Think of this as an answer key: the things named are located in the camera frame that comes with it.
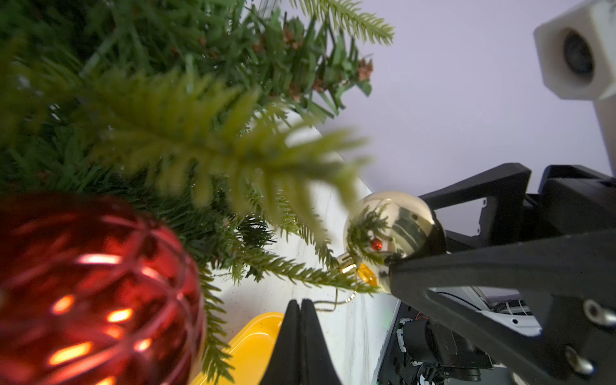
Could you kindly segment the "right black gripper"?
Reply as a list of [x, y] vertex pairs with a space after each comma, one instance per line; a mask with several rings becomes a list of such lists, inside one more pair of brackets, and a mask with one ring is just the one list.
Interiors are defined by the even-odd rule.
[[[615, 178], [550, 165], [526, 195], [530, 176], [506, 163], [422, 195], [432, 210], [485, 199], [480, 232], [447, 230], [452, 254], [394, 264], [391, 293], [526, 383], [612, 384]], [[532, 242], [511, 244], [523, 219]]]

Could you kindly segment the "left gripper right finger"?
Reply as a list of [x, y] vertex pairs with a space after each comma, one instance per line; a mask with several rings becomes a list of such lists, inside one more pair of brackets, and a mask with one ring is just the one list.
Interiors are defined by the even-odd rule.
[[341, 385], [314, 303], [303, 299], [299, 322], [299, 379], [307, 385]]

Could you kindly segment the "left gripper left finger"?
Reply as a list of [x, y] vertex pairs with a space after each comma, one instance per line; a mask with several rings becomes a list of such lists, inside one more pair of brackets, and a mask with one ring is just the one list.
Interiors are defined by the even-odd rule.
[[300, 306], [291, 300], [261, 385], [300, 384]]

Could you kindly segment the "yellow plastic tray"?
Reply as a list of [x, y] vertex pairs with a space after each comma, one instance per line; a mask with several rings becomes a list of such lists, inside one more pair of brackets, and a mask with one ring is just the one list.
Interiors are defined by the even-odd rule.
[[231, 355], [229, 371], [234, 381], [220, 378], [207, 380], [206, 374], [194, 378], [191, 384], [259, 384], [268, 367], [284, 314], [269, 312], [248, 322], [230, 341], [226, 350]]

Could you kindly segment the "shiny gold ball ornament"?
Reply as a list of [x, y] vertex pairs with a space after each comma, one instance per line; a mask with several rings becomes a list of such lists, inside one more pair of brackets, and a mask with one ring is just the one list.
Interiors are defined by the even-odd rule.
[[436, 213], [405, 192], [377, 192], [349, 213], [339, 270], [380, 292], [391, 292], [390, 268], [412, 258], [447, 253], [446, 233]]

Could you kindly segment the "red glitter ball ornament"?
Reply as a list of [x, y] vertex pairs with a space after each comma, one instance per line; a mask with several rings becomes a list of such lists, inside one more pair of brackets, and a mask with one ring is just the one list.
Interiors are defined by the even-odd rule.
[[187, 384], [207, 317], [173, 231], [116, 197], [1, 200], [4, 384]]

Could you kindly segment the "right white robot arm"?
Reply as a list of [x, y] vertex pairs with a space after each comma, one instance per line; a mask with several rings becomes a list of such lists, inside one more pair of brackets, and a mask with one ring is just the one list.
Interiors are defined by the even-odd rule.
[[[397, 261], [396, 298], [417, 309], [407, 353], [441, 376], [476, 381], [488, 359], [530, 384], [615, 381], [615, 179], [551, 165], [537, 193], [530, 171], [508, 163], [430, 192], [432, 210], [485, 199], [481, 234], [450, 232], [449, 252]], [[501, 322], [443, 293], [445, 287], [517, 290], [539, 333]]]

